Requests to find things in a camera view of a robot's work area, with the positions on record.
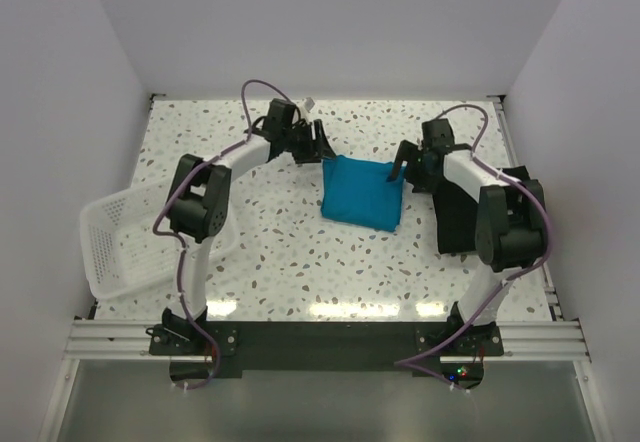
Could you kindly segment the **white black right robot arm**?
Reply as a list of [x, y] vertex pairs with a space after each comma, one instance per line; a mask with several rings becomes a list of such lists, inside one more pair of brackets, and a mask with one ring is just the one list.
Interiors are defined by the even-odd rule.
[[455, 141], [446, 118], [423, 123], [418, 144], [400, 144], [390, 180], [398, 177], [433, 199], [442, 254], [474, 253], [470, 285], [455, 302], [424, 357], [469, 354], [488, 339], [516, 279], [536, 269], [549, 250], [544, 190], [525, 166], [496, 168]]

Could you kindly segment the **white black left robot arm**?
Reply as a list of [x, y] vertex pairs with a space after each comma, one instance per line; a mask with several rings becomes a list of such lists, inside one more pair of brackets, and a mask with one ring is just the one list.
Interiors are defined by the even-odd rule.
[[154, 356], [208, 355], [220, 360], [214, 330], [207, 326], [206, 277], [211, 248], [224, 228], [232, 183], [245, 173], [289, 153], [298, 165], [334, 159], [321, 120], [304, 107], [270, 102], [267, 114], [249, 125], [241, 141], [206, 160], [192, 154], [179, 159], [167, 201], [152, 231], [178, 244], [174, 283], [177, 296], [161, 322], [147, 331]]

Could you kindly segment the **blue t shirt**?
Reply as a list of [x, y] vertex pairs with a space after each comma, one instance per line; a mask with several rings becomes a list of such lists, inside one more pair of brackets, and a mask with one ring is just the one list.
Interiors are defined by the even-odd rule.
[[381, 163], [345, 156], [322, 162], [321, 215], [334, 222], [385, 232], [400, 223], [403, 180], [388, 181], [392, 162]]

